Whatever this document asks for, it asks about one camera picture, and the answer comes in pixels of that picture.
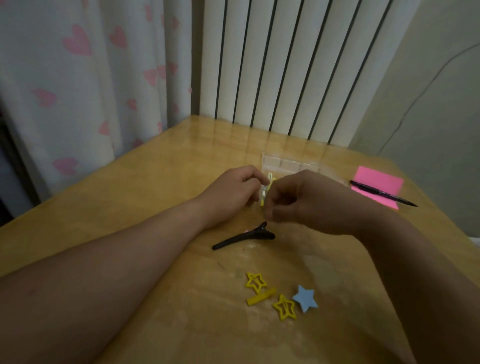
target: pink heart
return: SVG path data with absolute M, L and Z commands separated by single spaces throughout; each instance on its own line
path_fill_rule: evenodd
M 61 41 L 65 49 L 72 54 L 91 56 L 90 41 L 84 29 L 78 24 L 74 24 L 72 25 L 72 34 L 73 37 L 65 37 Z
M 177 28 L 179 27 L 179 25 L 180 25 L 179 20 L 177 19 L 176 16 L 174 16 L 173 19 L 172 19 L 172 28 L 175 29 L 175 30 L 177 30 Z
M 108 129 L 108 121 L 104 121 L 102 125 L 98 128 L 98 132 L 102 135 L 110 135 L 110 130 Z
M 138 146 L 141 146 L 142 144 L 143 144 L 143 142 L 142 142 L 140 139 L 136 138 L 136 139 L 133 141 L 132 146 L 133 146 L 134 148 L 136 148 L 136 147 L 138 147 Z
M 125 36 L 125 32 L 118 25 L 115 27 L 115 31 L 108 37 L 115 46 L 124 49 L 127 47 L 127 37 Z
M 150 70 L 144 71 L 145 80 L 150 84 L 150 86 L 156 86 L 156 70 L 152 68 Z
M 175 62 L 167 62 L 167 65 L 170 73 L 175 76 L 175 74 L 177 73 L 177 69 L 179 68 L 178 64 L 176 64 Z
M 165 65 L 157 66 L 156 71 L 162 80 L 167 79 L 167 70 L 165 69 Z
M 78 164 L 75 158 L 60 158 L 53 161 L 52 165 L 58 172 L 65 176 L 73 176 L 76 171 L 73 169 Z
M 130 98 L 127 101 L 127 105 L 129 108 L 131 108 L 133 111 L 137 111 L 137 100 L 134 98 Z
M 44 90 L 43 88 L 37 88 L 31 91 L 36 97 L 38 97 L 39 105 L 41 108 L 50 108 L 57 101 L 57 95 Z
M 152 21 L 152 7 L 150 5 L 145 5 L 145 13 L 147 16 L 147 21 Z

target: person's left hand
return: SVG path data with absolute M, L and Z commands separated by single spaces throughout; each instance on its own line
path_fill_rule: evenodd
M 224 172 L 196 200 L 204 212 L 206 227 L 234 217 L 242 207 L 259 200 L 261 185 L 270 181 L 254 166 L 232 168 Z

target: curtain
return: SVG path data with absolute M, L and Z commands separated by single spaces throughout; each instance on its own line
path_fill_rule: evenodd
M 190 115 L 191 50 L 190 0 L 0 0 L 1 106 L 40 196 Z

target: human arm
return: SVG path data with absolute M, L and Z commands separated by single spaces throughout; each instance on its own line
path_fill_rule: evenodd
M 396 212 L 317 173 L 275 181 L 268 220 L 355 236 L 367 249 L 422 363 L 480 362 L 480 290 Z
M 185 245 L 258 200 L 261 183 L 253 166 L 228 170 L 190 201 L 2 277 L 2 363 L 92 361 Z

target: forearm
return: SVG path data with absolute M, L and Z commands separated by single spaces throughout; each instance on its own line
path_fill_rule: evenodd
M 479 358 L 480 291 L 396 213 L 357 235 L 370 253 L 419 363 Z
M 202 231 L 201 209 L 189 201 L 3 277 L 3 359 L 77 363 L 98 355 Z

